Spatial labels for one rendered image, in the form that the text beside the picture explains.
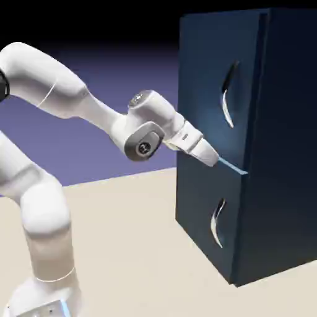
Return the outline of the dark blue lower cabinet door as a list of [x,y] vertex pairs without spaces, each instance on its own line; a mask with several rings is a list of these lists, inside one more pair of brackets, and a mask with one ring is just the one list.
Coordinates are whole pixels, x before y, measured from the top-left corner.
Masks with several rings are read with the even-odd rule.
[[[185,154],[177,156],[176,213],[177,222],[206,258],[229,283],[239,286],[238,255],[240,210],[246,171],[224,161],[213,167]],[[219,200],[226,205],[218,221],[220,248],[211,233],[211,217]]]

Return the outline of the dark blue cabinet door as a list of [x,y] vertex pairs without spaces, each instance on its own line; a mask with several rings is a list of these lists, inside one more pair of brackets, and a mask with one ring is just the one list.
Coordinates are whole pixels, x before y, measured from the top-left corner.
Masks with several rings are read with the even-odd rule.
[[[176,213],[177,222],[206,258],[229,283],[239,286],[238,255],[240,210],[246,171],[224,161],[213,167],[185,154],[177,156]],[[211,233],[211,217],[219,200],[226,205],[218,221],[220,248]]]
[[[244,171],[250,169],[268,13],[197,13],[180,20],[178,109],[224,160]],[[227,95],[232,129],[222,112],[221,86],[234,61],[240,64]]]

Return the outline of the dark blue cabinet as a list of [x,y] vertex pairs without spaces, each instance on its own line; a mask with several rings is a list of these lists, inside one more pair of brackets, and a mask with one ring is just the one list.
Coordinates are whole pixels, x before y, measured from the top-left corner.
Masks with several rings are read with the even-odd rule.
[[267,10],[239,286],[317,260],[317,8]]

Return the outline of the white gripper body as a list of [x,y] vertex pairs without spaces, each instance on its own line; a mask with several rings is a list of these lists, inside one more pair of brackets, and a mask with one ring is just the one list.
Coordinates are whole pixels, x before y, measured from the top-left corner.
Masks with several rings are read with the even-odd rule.
[[208,167],[213,167],[219,161],[218,153],[204,138],[201,138],[193,149],[189,151],[189,155]]

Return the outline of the dark blue upper cabinet door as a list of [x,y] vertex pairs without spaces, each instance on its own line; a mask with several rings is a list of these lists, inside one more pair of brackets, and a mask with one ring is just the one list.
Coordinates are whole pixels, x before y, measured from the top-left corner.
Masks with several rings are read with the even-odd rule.
[[[224,160],[244,171],[250,169],[268,13],[197,13],[180,20],[178,109]],[[232,129],[222,112],[221,86],[234,61],[240,64],[227,95]]]

